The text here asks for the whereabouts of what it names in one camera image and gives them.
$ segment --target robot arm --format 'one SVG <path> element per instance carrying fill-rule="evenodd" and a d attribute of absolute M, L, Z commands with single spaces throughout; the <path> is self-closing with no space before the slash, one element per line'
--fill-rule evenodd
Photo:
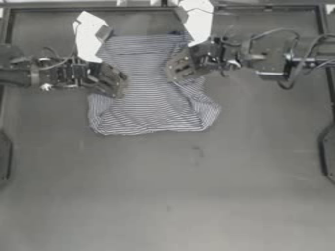
<path fill-rule="evenodd" d="M 89 62 L 78 56 L 70 58 L 26 57 L 21 49 L 0 45 L 0 84 L 39 87 L 42 90 L 90 88 L 113 98 L 123 97 L 127 76 L 107 63 Z"/>
<path fill-rule="evenodd" d="M 167 62 L 171 81 L 197 78 L 211 71 L 251 68 L 264 80 L 278 81 L 284 89 L 293 89 L 302 69 L 335 66 L 335 36 L 326 34 L 302 39 L 292 29 L 274 29 L 251 36 L 241 43 L 227 37 L 211 37 L 187 47 Z"/>

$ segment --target cable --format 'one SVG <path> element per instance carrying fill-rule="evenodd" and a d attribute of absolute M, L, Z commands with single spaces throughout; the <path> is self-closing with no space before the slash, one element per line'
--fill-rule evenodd
<path fill-rule="evenodd" d="M 268 37 L 268 36 L 270 36 L 270 35 L 273 35 L 273 34 L 276 34 L 276 33 L 281 33 L 281 32 L 289 32 L 289 33 L 292 33 L 292 34 L 296 35 L 297 39 L 301 39 L 301 35 L 300 35 L 298 32 L 296 32 L 296 31 L 294 31 L 293 29 L 290 29 L 290 28 L 284 28 L 284 27 L 281 27 L 281 28 L 276 28 L 276 29 L 273 29 L 273 30 L 269 30 L 269 31 L 266 31 L 266 32 L 264 32 L 264 33 L 261 33 L 261 34 L 253 36 L 253 37 L 251 37 L 250 39 L 247 39 L 247 40 L 250 40 L 250 41 L 260 40 L 260 39 L 262 39 L 262 38 L 265 38 L 265 37 Z"/>
<path fill-rule="evenodd" d="M 313 69 L 310 69 L 305 75 L 310 75 L 316 70 L 321 69 L 322 67 L 325 67 L 326 65 L 329 65 L 330 63 L 334 63 L 335 59 L 330 59 L 328 61 L 325 61 L 321 65 L 318 65 L 317 67 L 314 67 Z"/>
<path fill-rule="evenodd" d="M 57 50 L 53 47 L 45 46 L 42 48 L 42 51 L 50 51 L 54 54 L 55 58 L 61 58 L 58 53 L 57 53 Z"/>
<path fill-rule="evenodd" d="M 325 39 L 325 38 L 330 38 L 330 37 L 335 38 L 335 34 L 322 34 L 322 35 L 320 35 L 320 36 L 312 41 L 310 46 L 308 47 L 306 53 L 305 53 L 305 55 L 304 55 L 304 57 L 302 57 L 302 60 L 301 60 L 301 62 L 300 62 L 300 64 L 298 64 L 298 67 L 297 67 L 297 69 L 296 69 L 296 71 L 294 71 L 294 73 L 293 73 L 293 77 L 292 77 L 292 79 L 289 80 L 289 83 L 285 84 L 284 82 L 278 81 L 278 84 L 280 84 L 280 86 L 281 86 L 282 89 L 285 89 L 285 90 L 292 90 L 292 89 L 294 89 L 294 87 L 296 87 L 296 85 L 297 85 L 297 81 L 298 81 L 300 76 L 301 76 L 301 74 L 302 74 L 302 69 L 304 69 L 304 66 L 305 66 L 308 57 L 310 56 L 310 54 L 312 54 L 314 48 L 318 46 L 321 40 Z"/>
<path fill-rule="evenodd" d="M 65 60 L 62 60 L 61 62 L 58 62 L 57 64 L 51 65 L 51 66 L 47 66 L 47 67 L 42 67 L 39 68 L 41 71 L 47 71 L 58 66 L 62 66 L 69 60 L 70 58 L 73 57 L 73 55 L 75 54 L 77 52 L 77 47 L 78 47 L 78 31 L 79 31 L 79 26 L 82 25 L 82 23 L 79 23 L 78 27 L 77 27 L 77 30 L 75 30 L 75 44 L 74 44 L 74 48 L 71 50 L 71 53 L 70 55 L 65 58 Z"/>
<path fill-rule="evenodd" d="M 229 28 L 227 28 L 227 30 L 226 30 L 226 32 L 225 32 L 225 34 L 223 34 L 223 38 L 226 38 L 226 37 L 229 36 L 230 32 L 235 29 L 238 20 L 239 20 L 239 16 L 235 16 L 235 21 L 234 21 L 234 23 L 229 26 Z"/>
<path fill-rule="evenodd" d="M 225 39 L 222 39 L 222 42 L 223 42 L 226 45 L 230 45 L 231 47 L 241 47 L 241 46 L 242 46 L 242 43 L 230 43 L 230 42 L 226 41 Z"/>
<path fill-rule="evenodd" d="M 186 13 L 195 11 L 195 10 L 202 11 L 209 14 L 213 14 L 213 15 L 218 15 L 218 16 L 238 16 L 235 13 L 231 13 L 231 12 L 209 12 L 201 8 L 193 8 L 193 9 L 187 10 Z"/>

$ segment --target striped fabric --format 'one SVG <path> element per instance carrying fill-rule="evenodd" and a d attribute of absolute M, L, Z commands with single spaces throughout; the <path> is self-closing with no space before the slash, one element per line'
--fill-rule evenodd
<path fill-rule="evenodd" d="M 187 44 L 186 35 L 117 36 L 101 57 L 130 78 L 126 97 L 90 95 L 90 122 L 103 135 L 139 135 L 157 131 L 202 131 L 222 107 L 205 95 L 205 78 L 169 82 L 165 65 Z"/>

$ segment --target striped shirt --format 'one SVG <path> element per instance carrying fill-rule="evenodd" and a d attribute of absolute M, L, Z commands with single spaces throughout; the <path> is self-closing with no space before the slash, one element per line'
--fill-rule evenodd
<path fill-rule="evenodd" d="M 222 107 L 205 95 L 205 78 L 169 82 L 165 66 L 187 46 L 187 36 L 115 36 L 99 55 L 127 75 L 123 99 L 90 95 L 90 123 L 103 135 L 139 135 L 157 131 L 203 131 Z"/>

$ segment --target table surface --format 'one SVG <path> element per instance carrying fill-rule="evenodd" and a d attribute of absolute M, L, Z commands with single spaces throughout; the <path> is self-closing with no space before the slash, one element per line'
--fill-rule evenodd
<path fill-rule="evenodd" d="M 77 13 L 19 13 L 14 43 L 66 55 Z M 173 13 L 99 12 L 118 35 L 182 30 Z M 233 23 L 215 18 L 214 32 Z M 296 26 L 314 12 L 245 15 L 235 32 Z M 14 175 L 0 191 L 2 251 L 314 251 L 334 248 L 335 187 L 321 174 L 317 137 L 332 122 L 325 72 L 294 91 L 253 71 L 209 75 L 223 113 L 203 133 L 102 137 L 85 90 L 7 89 Z"/>

